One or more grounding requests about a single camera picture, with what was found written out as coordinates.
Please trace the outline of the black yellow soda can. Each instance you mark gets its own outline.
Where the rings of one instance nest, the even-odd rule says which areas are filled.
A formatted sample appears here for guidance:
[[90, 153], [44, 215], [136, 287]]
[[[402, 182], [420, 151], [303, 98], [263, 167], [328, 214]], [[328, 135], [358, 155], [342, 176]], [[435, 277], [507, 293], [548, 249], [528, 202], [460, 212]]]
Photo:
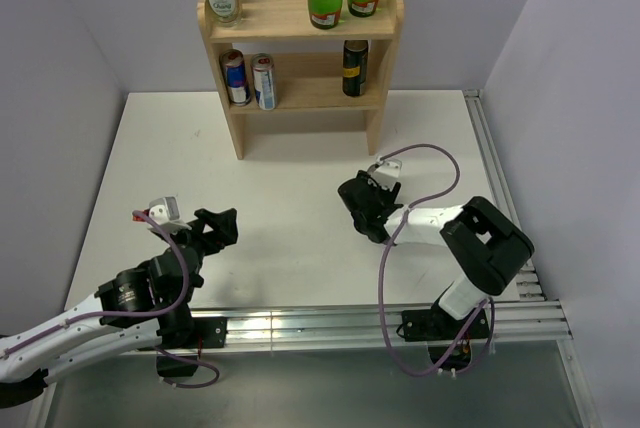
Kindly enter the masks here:
[[366, 90], [369, 43], [367, 40], [347, 40], [343, 47], [343, 93], [361, 96]]

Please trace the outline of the red bull can red tab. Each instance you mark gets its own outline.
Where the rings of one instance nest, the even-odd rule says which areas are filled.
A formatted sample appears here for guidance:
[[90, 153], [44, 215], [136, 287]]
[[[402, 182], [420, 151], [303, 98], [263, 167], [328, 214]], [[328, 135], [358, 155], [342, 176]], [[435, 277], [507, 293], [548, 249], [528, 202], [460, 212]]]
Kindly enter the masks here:
[[244, 106], [251, 101], [243, 54], [229, 49], [220, 57], [220, 65], [231, 104]]

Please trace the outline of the red bull can blue silver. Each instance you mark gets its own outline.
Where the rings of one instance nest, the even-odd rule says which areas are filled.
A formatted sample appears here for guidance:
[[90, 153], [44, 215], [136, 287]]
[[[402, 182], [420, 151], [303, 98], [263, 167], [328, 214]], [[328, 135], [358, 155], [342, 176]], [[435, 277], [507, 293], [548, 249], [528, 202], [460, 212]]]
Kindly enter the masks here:
[[251, 59], [256, 100], [261, 110], [271, 111], [276, 108], [275, 69], [272, 57], [266, 53], [258, 53]]

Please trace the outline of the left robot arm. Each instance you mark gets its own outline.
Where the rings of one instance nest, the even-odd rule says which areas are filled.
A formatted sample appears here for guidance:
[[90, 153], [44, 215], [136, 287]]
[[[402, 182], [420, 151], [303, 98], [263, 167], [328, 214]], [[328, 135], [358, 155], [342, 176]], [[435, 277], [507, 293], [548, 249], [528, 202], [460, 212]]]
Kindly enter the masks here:
[[33, 401], [70, 372], [136, 350], [169, 357], [192, 348], [199, 334], [189, 303], [204, 279], [206, 257], [238, 241], [237, 211], [198, 209], [183, 222], [160, 199], [136, 222], [168, 247], [160, 255], [119, 272], [83, 301], [56, 317], [1, 340], [1, 406]]

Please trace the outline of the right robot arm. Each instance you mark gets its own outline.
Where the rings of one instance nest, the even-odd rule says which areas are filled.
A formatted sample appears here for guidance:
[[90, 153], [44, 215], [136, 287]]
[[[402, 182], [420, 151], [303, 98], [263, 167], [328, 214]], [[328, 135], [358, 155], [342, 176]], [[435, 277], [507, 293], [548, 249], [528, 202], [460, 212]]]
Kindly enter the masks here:
[[396, 202], [401, 184], [379, 183], [365, 171], [342, 183], [338, 195], [355, 230], [386, 249], [403, 244], [444, 246], [461, 274], [436, 301], [435, 331], [452, 338], [480, 303], [501, 295], [531, 259], [531, 239], [481, 196], [463, 205], [420, 208]]

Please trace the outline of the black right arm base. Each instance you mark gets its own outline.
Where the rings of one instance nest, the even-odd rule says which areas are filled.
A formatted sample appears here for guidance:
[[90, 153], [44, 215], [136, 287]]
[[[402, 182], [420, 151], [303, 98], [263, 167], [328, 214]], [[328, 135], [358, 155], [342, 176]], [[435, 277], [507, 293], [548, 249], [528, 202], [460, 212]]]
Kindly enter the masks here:
[[407, 343], [451, 342], [466, 323], [469, 323], [467, 330], [439, 366], [454, 375], [468, 371], [488, 353], [495, 329], [494, 310], [487, 315], [482, 308], [478, 314], [470, 313], [462, 320], [455, 320], [437, 305], [429, 309], [404, 310], [396, 334]]

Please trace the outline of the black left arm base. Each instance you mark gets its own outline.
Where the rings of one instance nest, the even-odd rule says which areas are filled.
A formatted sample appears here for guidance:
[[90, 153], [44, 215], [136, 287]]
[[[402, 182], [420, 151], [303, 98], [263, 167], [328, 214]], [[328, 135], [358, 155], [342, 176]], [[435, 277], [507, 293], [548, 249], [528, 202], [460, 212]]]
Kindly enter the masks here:
[[[194, 329], [180, 346], [180, 349], [194, 351], [189, 360], [199, 360], [204, 349], [221, 349], [225, 346], [228, 318], [224, 316], [199, 317], [194, 319]], [[156, 354], [156, 372], [160, 378], [169, 378], [182, 383], [191, 378], [197, 366], [185, 361], [173, 360]]]

